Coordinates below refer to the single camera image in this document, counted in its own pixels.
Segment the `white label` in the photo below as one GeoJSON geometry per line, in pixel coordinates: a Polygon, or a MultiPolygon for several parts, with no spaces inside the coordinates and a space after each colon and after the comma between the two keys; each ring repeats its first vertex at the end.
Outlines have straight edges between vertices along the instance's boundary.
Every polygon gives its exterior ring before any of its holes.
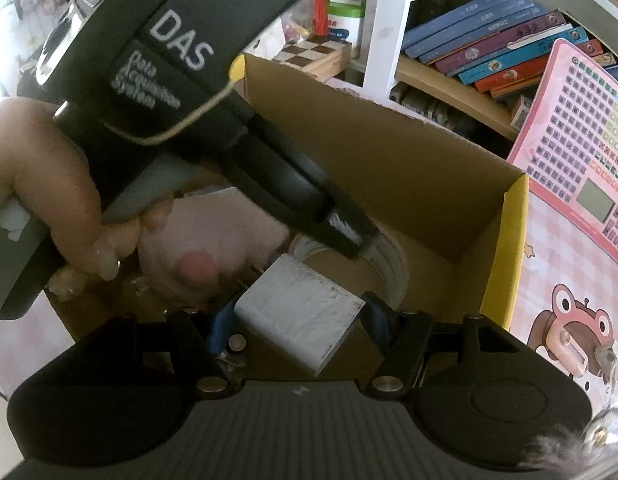
{"type": "Polygon", "coordinates": [[[120,67],[111,82],[118,95],[124,94],[129,99],[153,110],[156,100],[162,101],[176,110],[180,108],[180,99],[166,87],[160,85],[155,77],[158,70],[135,50],[128,61],[120,67]]]}
{"type": "Polygon", "coordinates": [[[205,41],[196,43],[196,31],[192,28],[178,34],[182,28],[182,18],[172,9],[167,10],[164,15],[156,22],[149,34],[160,43],[166,43],[170,50],[175,48],[180,53],[180,59],[191,70],[202,70],[206,64],[204,54],[212,56],[214,50],[205,41]]]}

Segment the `metal screw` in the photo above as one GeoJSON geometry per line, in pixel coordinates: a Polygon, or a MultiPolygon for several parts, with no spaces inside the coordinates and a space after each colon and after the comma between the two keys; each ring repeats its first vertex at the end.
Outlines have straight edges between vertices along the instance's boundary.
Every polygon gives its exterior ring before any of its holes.
{"type": "Polygon", "coordinates": [[[235,333],[229,338],[229,350],[239,354],[247,347],[247,340],[242,334],[235,333]]]}
{"type": "Polygon", "coordinates": [[[371,386],[379,392],[392,393],[401,390],[404,384],[397,377],[383,375],[371,381],[371,386]]]}
{"type": "Polygon", "coordinates": [[[206,394],[218,394],[227,387],[227,381],[221,377],[203,377],[196,383],[196,388],[206,394]]]}

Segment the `chessboard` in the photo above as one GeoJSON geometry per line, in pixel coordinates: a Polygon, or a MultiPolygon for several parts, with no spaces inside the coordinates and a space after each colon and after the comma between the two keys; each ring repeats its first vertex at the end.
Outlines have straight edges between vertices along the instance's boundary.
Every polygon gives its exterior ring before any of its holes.
{"type": "Polygon", "coordinates": [[[329,36],[311,36],[285,46],[273,61],[313,75],[318,81],[336,76],[349,62],[351,44],[329,36]]]}

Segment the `cartoon frog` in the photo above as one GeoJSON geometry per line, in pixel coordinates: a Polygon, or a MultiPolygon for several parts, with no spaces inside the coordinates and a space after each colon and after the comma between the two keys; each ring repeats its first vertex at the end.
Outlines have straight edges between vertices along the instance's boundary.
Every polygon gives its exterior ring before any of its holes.
{"type": "Polygon", "coordinates": [[[614,329],[604,310],[594,312],[576,300],[569,287],[559,283],[551,295],[552,310],[543,310],[535,318],[527,344],[537,351],[544,346],[549,358],[559,361],[574,378],[581,378],[586,371],[609,378],[602,373],[596,360],[596,349],[614,339],[614,329]]]}

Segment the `red tassel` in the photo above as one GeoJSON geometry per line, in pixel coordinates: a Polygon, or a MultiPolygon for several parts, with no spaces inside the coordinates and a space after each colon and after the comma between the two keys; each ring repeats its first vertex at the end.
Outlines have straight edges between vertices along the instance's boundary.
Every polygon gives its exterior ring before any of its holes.
{"type": "Polygon", "coordinates": [[[314,29],[316,36],[329,34],[328,0],[315,0],[314,29]]]}

